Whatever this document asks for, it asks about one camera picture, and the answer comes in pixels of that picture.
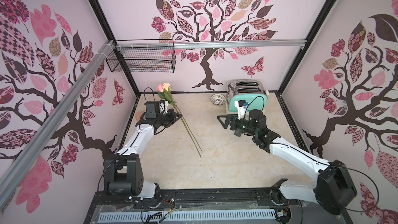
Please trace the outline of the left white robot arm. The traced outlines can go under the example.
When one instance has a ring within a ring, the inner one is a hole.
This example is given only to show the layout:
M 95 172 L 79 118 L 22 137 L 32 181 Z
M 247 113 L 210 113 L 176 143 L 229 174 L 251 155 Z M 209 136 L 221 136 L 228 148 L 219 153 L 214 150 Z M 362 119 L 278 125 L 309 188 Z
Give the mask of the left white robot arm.
M 169 128 L 182 117 L 174 109 L 161 114 L 142 114 L 132 138 L 115 154 L 104 160 L 104 193 L 153 199 L 159 186 L 144 180 L 141 155 L 160 127 Z

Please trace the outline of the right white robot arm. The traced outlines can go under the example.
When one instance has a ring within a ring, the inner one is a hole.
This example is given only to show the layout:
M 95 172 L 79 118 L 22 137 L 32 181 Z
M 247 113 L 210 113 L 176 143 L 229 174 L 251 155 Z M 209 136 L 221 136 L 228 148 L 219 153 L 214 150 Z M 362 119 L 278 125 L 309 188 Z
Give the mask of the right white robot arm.
M 250 111 L 248 119 L 239 115 L 217 119 L 224 129 L 234 131 L 236 136 L 250 136 L 260 149 L 286 160 L 313 180 L 311 184 L 284 180 L 277 189 L 285 199 L 317 203 L 328 213 L 339 215 L 357 196 L 348 168 L 342 162 L 330 162 L 292 145 L 267 127 L 262 111 Z

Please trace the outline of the peach artificial rose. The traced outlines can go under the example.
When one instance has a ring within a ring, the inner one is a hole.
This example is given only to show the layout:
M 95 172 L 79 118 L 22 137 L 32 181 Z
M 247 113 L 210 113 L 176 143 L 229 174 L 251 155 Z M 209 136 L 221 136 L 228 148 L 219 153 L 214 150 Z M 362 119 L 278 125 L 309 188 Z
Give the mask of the peach artificial rose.
M 179 109 L 179 107 L 178 107 L 178 105 L 177 105 L 177 102 L 175 101 L 175 99 L 174 99 L 174 97 L 173 97 L 173 95 L 172 95 L 171 89 L 172 89 L 172 88 L 171 88 L 171 85 L 170 85 L 169 83 L 163 83 L 163 84 L 160 84 L 160 85 L 158 86 L 158 91 L 159 91 L 159 93 L 163 93 L 164 99 L 165 99 L 166 101 L 168 101 L 168 103 L 171 104 L 171 105 L 173 106 L 173 108 L 175 109 L 175 111 L 176 111 L 177 113 L 181 114 L 181 120 L 182 120 L 182 123 L 183 123 L 183 125 L 184 125 L 184 128 L 185 128 L 185 130 L 187 131 L 187 133 L 188 133 L 188 135 L 189 135 L 191 141 L 193 142 L 193 144 L 194 144 L 194 146 L 195 146 L 195 148 L 196 148 L 196 150 L 197 150 L 197 152 L 198 152 L 198 154 L 199 154 L 199 157 L 202 158 L 202 152 L 203 152 L 203 150 L 202 150 L 202 148 L 201 148 L 199 142 L 197 141 L 195 135 L 194 135 L 193 132 L 191 131 L 191 129 L 190 129 L 190 127 L 189 127 L 187 121 L 185 120 L 184 115 L 182 114 L 181 110 Z

